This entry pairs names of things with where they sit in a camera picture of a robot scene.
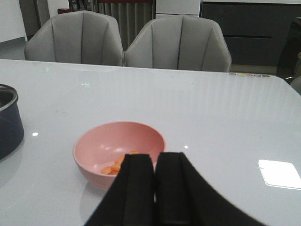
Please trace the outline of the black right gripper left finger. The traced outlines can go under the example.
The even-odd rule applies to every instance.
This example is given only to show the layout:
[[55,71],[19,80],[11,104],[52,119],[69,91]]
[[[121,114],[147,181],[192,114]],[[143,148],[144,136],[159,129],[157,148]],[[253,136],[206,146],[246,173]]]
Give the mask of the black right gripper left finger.
[[148,154],[127,154],[87,226],[152,226],[154,170]]

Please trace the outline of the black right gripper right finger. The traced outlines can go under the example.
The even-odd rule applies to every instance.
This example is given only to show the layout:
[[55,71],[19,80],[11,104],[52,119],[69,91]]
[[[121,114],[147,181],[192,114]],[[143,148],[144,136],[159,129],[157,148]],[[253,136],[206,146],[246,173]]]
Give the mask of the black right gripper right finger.
[[184,153],[161,153],[155,179],[161,226],[260,226],[219,194]]

